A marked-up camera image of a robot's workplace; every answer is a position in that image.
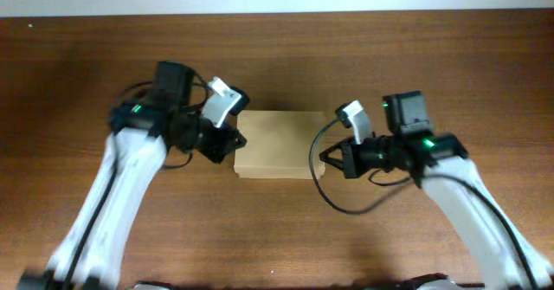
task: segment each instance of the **green light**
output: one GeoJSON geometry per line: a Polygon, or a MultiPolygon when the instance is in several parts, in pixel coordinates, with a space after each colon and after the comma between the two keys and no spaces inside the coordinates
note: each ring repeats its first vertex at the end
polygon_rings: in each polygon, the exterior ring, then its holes
{"type": "Polygon", "coordinates": [[[424,143],[427,147],[433,147],[433,146],[435,146],[435,143],[431,142],[431,141],[428,140],[428,139],[424,139],[424,140],[423,140],[423,143],[424,143]]]}

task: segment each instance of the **table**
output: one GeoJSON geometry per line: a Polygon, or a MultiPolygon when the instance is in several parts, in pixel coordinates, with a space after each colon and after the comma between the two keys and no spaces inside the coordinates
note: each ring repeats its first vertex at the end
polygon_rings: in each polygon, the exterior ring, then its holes
{"type": "MultiPolygon", "coordinates": [[[[100,165],[110,104],[162,60],[245,90],[249,109],[331,113],[358,99],[377,133],[387,133],[383,95],[422,90],[437,132],[458,136],[506,214],[554,260],[553,13],[0,20],[0,286],[45,267],[100,165]]],[[[336,129],[327,144],[346,135],[336,129]]],[[[351,208],[387,191],[330,167],[322,184],[351,208]]],[[[160,172],[146,192],[121,284],[327,287],[435,272],[480,280],[448,220],[416,187],[369,215],[346,216],[312,181],[238,179],[232,157],[221,165],[196,157],[160,172]]]]}

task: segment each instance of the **wooden surface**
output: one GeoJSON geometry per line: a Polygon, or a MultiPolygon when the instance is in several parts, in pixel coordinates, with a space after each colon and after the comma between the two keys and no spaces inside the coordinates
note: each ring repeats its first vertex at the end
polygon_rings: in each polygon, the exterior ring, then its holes
{"type": "MultiPolygon", "coordinates": [[[[100,165],[110,103],[149,80],[160,60],[242,88],[249,109],[332,112],[358,99],[378,133],[386,133],[381,96],[421,89],[437,130],[458,135],[507,215],[554,260],[553,13],[0,20],[0,286],[46,265],[100,165]]],[[[122,285],[480,279],[448,220],[415,187],[353,217],[328,207],[311,181],[241,180],[232,168],[232,157],[221,165],[197,157],[156,176],[126,245],[122,285]]],[[[322,183],[352,208],[386,191],[329,168],[322,183]]]]}

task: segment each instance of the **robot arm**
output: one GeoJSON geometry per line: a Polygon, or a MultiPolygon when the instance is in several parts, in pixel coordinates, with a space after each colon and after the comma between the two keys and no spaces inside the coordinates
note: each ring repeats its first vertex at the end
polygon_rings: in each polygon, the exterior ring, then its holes
{"type": "Polygon", "coordinates": [[[161,61],[151,87],[112,110],[112,134],[81,212],[45,274],[23,274],[19,289],[65,290],[74,284],[115,289],[132,222],[167,151],[172,146],[184,153],[197,150],[221,163],[246,144],[225,118],[238,114],[248,96],[215,78],[204,84],[215,94],[200,106],[189,106],[195,75],[185,65],[161,61]]]}
{"type": "Polygon", "coordinates": [[[358,178],[371,169],[408,171],[454,225],[478,262],[487,288],[542,288],[552,265],[519,233],[482,183],[467,151],[452,134],[435,136],[420,92],[383,98],[391,136],[376,137],[360,104],[337,110],[354,136],[323,151],[322,161],[358,178]],[[342,159],[330,154],[340,150],[342,159]]]}

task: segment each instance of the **wood grain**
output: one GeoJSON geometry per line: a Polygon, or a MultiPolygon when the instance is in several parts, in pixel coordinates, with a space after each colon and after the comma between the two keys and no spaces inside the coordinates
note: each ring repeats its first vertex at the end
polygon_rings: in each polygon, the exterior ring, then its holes
{"type": "MultiPolygon", "coordinates": [[[[110,103],[161,60],[242,88],[250,109],[332,112],[358,99],[380,133],[381,96],[421,89],[437,130],[458,135],[507,215],[554,260],[553,13],[0,20],[0,287],[46,265],[100,165],[110,103]]],[[[329,143],[344,135],[335,130],[329,143]]],[[[326,287],[435,272],[480,279],[448,220],[415,187],[351,217],[326,206],[310,181],[241,180],[232,164],[197,157],[156,176],[126,246],[122,285],[326,287]]],[[[331,169],[322,183],[352,208],[386,191],[331,169]]]]}

